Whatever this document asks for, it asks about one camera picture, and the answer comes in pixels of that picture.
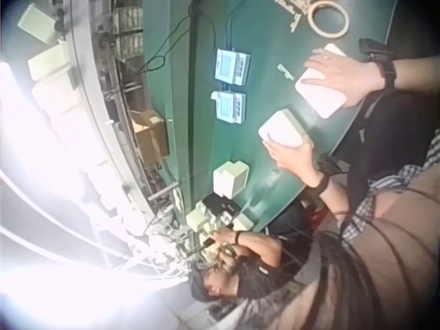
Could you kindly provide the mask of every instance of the roll of tape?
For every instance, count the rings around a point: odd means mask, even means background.
[[[315,21],[314,21],[314,13],[318,8],[322,8],[322,7],[334,8],[342,14],[342,16],[344,17],[344,20],[345,20],[345,26],[340,32],[328,33],[328,32],[322,31],[318,26],[316,26]],[[341,36],[343,36],[344,34],[347,33],[347,31],[349,30],[349,26],[350,26],[350,18],[349,18],[349,15],[347,14],[347,11],[341,5],[338,5],[336,2],[333,2],[333,1],[315,2],[313,5],[310,6],[309,12],[307,13],[307,18],[309,20],[309,24],[310,24],[310,27],[312,28],[312,30],[315,31],[320,36],[323,36],[324,38],[328,38],[328,39],[340,38]]]

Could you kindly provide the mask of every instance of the white box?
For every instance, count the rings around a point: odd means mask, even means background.
[[[45,50],[27,62],[30,76],[37,81],[68,64],[64,45],[62,43]]]
[[[249,166],[243,162],[226,162],[213,173],[214,192],[218,196],[233,199],[248,182]]]
[[[50,118],[80,103],[70,65],[40,79],[32,89],[32,95],[39,107],[45,110]]]
[[[274,113],[267,122],[258,130],[263,141],[268,141],[269,136],[276,143],[283,146],[297,147],[303,144],[303,127],[296,120],[289,109]]]
[[[198,208],[195,208],[186,215],[186,224],[195,232],[198,232],[205,222],[206,218]]]
[[[345,56],[345,54],[337,48],[333,43],[328,44],[324,48],[329,52]],[[318,112],[321,118],[330,117],[347,101],[347,97],[340,91],[322,86],[306,85],[301,82],[302,79],[324,79],[324,74],[315,70],[307,69],[298,79],[295,88],[299,94]]]
[[[214,193],[218,194],[218,196],[220,197],[224,196],[224,191],[225,191],[223,172],[224,170],[226,170],[231,166],[234,166],[232,162],[226,162],[225,164],[220,166],[217,170],[214,170],[214,172],[212,173],[212,182],[214,186],[213,190]]]
[[[57,38],[57,32],[54,28],[55,22],[54,17],[42,11],[35,3],[31,3],[21,15],[17,25],[23,31],[50,45]]]
[[[235,231],[248,231],[251,230],[252,227],[254,227],[254,223],[241,212],[238,216],[236,216],[232,223],[234,224]]]

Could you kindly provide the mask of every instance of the white rectangular device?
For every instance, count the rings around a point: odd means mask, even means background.
[[[215,91],[211,94],[215,100],[217,118],[231,124],[243,124],[246,117],[246,95],[231,91]]]
[[[283,109],[274,113],[260,127],[258,134],[263,141],[268,141],[270,136],[273,141],[283,146],[297,147],[303,144],[303,135],[306,133],[290,110]]]
[[[214,193],[233,199],[248,183],[249,166],[243,162],[226,162],[212,174]]]
[[[333,43],[328,44],[324,49],[328,50],[329,52],[345,56],[345,54]],[[301,94],[301,96],[316,110],[316,112],[318,112],[321,118],[328,118],[347,101],[347,98],[340,91],[322,86],[306,85],[301,82],[302,79],[310,78],[324,79],[325,77],[321,72],[309,68],[298,79],[295,84],[295,88],[298,93]]]
[[[250,55],[217,50],[215,78],[231,85],[243,86],[248,78]]]

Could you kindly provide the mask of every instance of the hand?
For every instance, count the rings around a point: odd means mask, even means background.
[[[233,256],[227,254],[223,250],[219,251],[217,258],[228,267],[234,267],[237,264],[237,260],[235,260]]]
[[[235,231],[226,227],[222,227],[209,234],[209,237],[219,243],[233,244],[235,240]]]
[[[270,137],[269,142],[263,141],[263,144],[276,165],[299,176],[306,185],[316,187],[322,179],[322,173],[319,173],[314,167],[312,143],[309,137],[304,135],[302,139],[303,143],[297,148],[278,144]]]
[[[302,82],[340,91],[346,96],[344,107],[357,105],[368,93],[383,89],[385,84],[375,63],[361,63],[325,49],[314,50],[304,67],[318,70],[325,79],[304,79]]]

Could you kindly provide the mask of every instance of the black shirt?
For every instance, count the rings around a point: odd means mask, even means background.
[[[259,299],[283,287],[292,281],[301,267],[307,262],[311,249],[308,236],[278,236],[283,253],[280,267],[274,268],[264,263],[259,257],[251,257],[237,266],[239,275],[239,298]]]

